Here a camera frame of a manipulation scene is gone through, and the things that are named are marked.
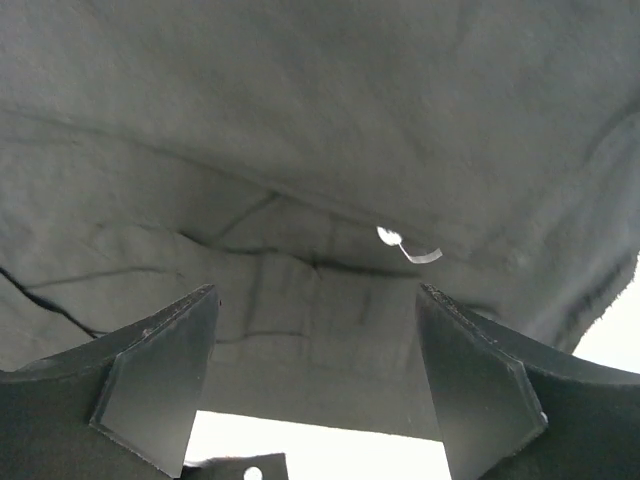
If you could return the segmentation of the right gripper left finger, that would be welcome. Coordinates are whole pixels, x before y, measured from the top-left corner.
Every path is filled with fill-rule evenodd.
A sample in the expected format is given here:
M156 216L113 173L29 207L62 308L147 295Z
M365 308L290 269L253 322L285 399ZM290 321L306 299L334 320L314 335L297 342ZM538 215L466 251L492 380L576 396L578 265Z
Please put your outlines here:
M155 314L1 374L4 479L177 479L219 298L204 285Z

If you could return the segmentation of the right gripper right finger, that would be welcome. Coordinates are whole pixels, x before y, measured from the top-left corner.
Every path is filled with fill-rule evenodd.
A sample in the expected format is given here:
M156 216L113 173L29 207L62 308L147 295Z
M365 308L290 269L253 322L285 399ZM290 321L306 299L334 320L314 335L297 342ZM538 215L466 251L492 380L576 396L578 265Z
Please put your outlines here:
M638 374L560 352L430 285L416 316L452 478L638 478Z

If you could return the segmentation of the black long sleeve shirt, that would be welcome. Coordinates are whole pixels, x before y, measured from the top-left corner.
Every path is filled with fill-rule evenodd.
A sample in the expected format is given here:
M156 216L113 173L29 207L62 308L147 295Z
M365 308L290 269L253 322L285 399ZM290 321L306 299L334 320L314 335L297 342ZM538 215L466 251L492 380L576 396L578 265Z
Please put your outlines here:
M430 284L572 352L639 254L635 1L5 1L1 366L220 301L201 408L437 434Z

